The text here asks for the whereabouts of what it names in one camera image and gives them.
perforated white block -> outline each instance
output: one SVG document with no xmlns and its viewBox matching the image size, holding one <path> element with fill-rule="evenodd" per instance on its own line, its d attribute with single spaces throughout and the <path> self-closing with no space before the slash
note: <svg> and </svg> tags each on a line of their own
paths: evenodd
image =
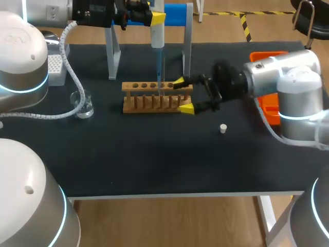
<svg viewBox="0 0 329 247">
<path fill-rule="evenodd" d="M 61 55 L 48 56 L 48 71 L 49 75 L 60 75 L 63 68 L 63 60 Z"/>
<path fill-rule="evenodd" d="M 65 53 L 68 56 L 70 47 L 67 44 Z M 49 86 L 63 86 L 66 78 L 66 67 L 64 66 L 62 56 L 59 54 L 57 46 L 48 46 L 48 72 L 49 72 Z"/>
<path fill-rule="evenodd" d="M 49 86 L 63 86 L 65 84 L 66 67 L 61 55 L 48 55 Z"/>
</svg>

wooden floor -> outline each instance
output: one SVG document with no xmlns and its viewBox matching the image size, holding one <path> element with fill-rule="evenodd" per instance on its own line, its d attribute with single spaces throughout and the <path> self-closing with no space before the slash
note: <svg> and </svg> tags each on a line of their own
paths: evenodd
<svg viewBox="0 0 329 247">
<path fill-rule="evenodd" d="M 205 12 L 219 11 L 294 9 L 290 0 L 205 0 Z M 303 35 L 292 31 L 291 18 L 292 15 L 248 15 L 252 40 L 302 40 L 305 43 Z M 116 30 L 120 43 L 150 43 L 148 28 Z M 167 43 L 180 43 L 183 37 L 181 28 L 166 27 Z M 68 40 L 78 44 L 104 44 L 104 30 L 78 27 Z M 201 24 L 193 23 L 193 42 L 245 41 L 237 17 L 204 16 Z M 324 78 L 329 81 L 329 42 L 315 41 L 313 51 L 321 60 Z M 271 199 L 278 218 L 290 198 Z M 81 247 L 264 246 L 257 210 L 252 197 L 81 201 L 77 208 L 82 229 Z"/>
</svg>

yellow and black warning tape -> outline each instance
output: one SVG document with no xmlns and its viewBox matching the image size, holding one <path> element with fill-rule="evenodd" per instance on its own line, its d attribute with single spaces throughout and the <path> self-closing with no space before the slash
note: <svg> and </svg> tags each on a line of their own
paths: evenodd
<svg viewBox="0 0 329 247">
<path fill-rule="evenodd" d="M 245 14 L 240 14 L 240 20 L 241 20 L 241 24 L 242 24 L 242 27 L 243 27 L 243 31 L 245 32 L 245 37 L 246 37 L 247 42 L 252 41 L 250 31 L 249 31 L 249 27 L 247 25 L 246 15 Z"/>
<path fill-rule="evenodd" d="M 224 12 L 206 12 L 203 15 L 235 15 L 240 16 L 240 14 L 294 14 L 295 11 L 224 11 Z"/>
</svg>

white cable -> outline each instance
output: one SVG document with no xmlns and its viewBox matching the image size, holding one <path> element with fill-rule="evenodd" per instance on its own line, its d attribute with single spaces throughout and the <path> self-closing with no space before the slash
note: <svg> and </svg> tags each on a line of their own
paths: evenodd
<svg viewBox="0 0 329 247">
<path fill-rule="evenodd" d="M 71 65 L 68 63 L 67 56 L 65 54 L 66 36 L 69 34 L 69 32 L 72 29 L 77 27 L 77 25 L 78 25 L 77 22 L 74 21 L 74 22 L 71 22 L 64 29 L 64 31 L 61 35 L 60 44 L 59 44 L 60 54 L 62 56 L 63 63 L 65 65 L 65 67 L 67 68 L 67 71 L 69 72 L 69 74 L 72 76 L 72 79 L 75 82 L 75 84 L 77 85 L 79 93 L 80 93 L 80 102 L 77 105 L 77 107 L 75 107 L 72 111 L 69 111 L 69 112 L 63 113 L 63 114 L 59 114 L 59 115 L 40 115 L 40 114 L 35 114 L 35 113 L 9 112 L 9 113 L 1 113 L 0 118 L 1 117 L 27 117 L 27 118 L 36 118 L 36 119 L 61 119 L 61 118 L 69 117 L 69 116 L 76 114 L 83 107 L 84 101 L 85 101 L 84 89 L 83 89 L 81 82 L 79 81 L 76 73 L 73 71 Z"/>
<path fill-rule="evenodd" d="M 263 110 L 262 110 L 261 107 L 259 106 L 258 100 L 257 100 L 257 99 L 254 99 L 254 101 L 255 101 L 256 107 L 257 107 L 259 113 L 261 114 L 262 120 L 263 120 L 263 122 L 264 122 L 266 128 L 268 129 L 268 131 L 272 134 L 272 136 L 273 136 L 275 139 L 277 139 L 278 141 L 280 141 L 280 142 L 282 142 L 282 143 L 284 143 L 284 144 L 288 144 L 288 145 L 289 145 L 289 143 L 285 142 L 281 137 L 279 137 L 279 136 L 276 134 L 276 132 L 274 132 L 274 130 L 272 129 L 272 127 L 269 125 L 269 123 L 268 123 L 268 121 L 267 121 L 267 119 L 266 119 L 266 117 L 265 117 L 265 115 L 264 115 Z"/>
<path fill-rule="evenodd" d="M 258 103 L 258 100 L 257 99 L 254 99 L 255 101 L 255 104 L 257 106 L 257 109 L 259 111 L 259 113 L 261 114 L 261 117 L 262 117 L 262 120 L 266 126 L 266 128 L 268 129 L 268 131 L 271 133 L 271 135 L 277 139 L 278 141 L 280 141 L 281 143 L 284 143 L 286 145 L 291 145 L 291 146 L 298 146 L 298 147 L 311 147 L 311 148 L 318 148 L 320 150 L 329 150 L 329 147 L 327 145 L 324 145 L 324 144 L 321 144 L 319 142 L 319 129 L 320 129 L 320 124 L 321 124 L 321 121 L 322 119 L 324 118 L 325 114 L 322 115 L 322 117 L 318 120 L 317 122 L 317 126 L 316 126 L 316 129 L 315 129 L 315 142 L 310 142 L 309 144 L 307 142 L 293 142 L 293 143 L 290 143 L 290 142 L 287 142 L 285 139 L 279 137 L 276 132 L 274 132 L 274 130 L 272 129 L 272 127 L 269 125 L 265 115 L 264 115 L 264 112 L 262 110 L 262 108 L 259 106 L 259 103 Z"/>
</svg>

metal rod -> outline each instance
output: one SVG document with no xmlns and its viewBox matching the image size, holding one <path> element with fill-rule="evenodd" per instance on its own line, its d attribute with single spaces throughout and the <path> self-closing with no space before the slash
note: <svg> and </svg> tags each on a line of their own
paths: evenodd
<svg viewBox="0 0 329 247">
<path fill-rule="evenodd" d="M 299 18 L 299 14 L 300 14 L 300 10 L 302 8 L 302 4 L 306 2 L 308 3 L 311 7 L 312 7 L 312 15 L 311 15 L 311 18 L 310 18 L 310 23 L 309 23 L 309 27 L 308 27 L 308 34 L 307 34 L 307 38 L 308 38 L 308 41 L 307 43 L 309 43 L 309 40 L 310 40 L 310 33 L 312 31 L 312 28 L 313 28 L 313 22 L 314 22 L 314 15 L 315 15 L 315 9 L 314 9 L 314 5 L 311 1 L 309 0 L 302 0 L 300 3 L 299 3 L 299 6 L 298 6 L 298 9 L 297 9 L 297 13 L 296 13 L 296 16 L 295 16 L 295 21 L 294 21 L 294 25 L 293 25 L 293 30 L 296 29 L 296 25 L 297 25 L 297 21 L 298 21 L 298 18 Z"/>
<path fill-rule="evenodd" d="M 312 45 L 312 42 L 313 42 L 314 39 L 309 39 L 307 44 L 305 45 L 305 49 L 310 49 L 310 46 Z"/>
</svg>

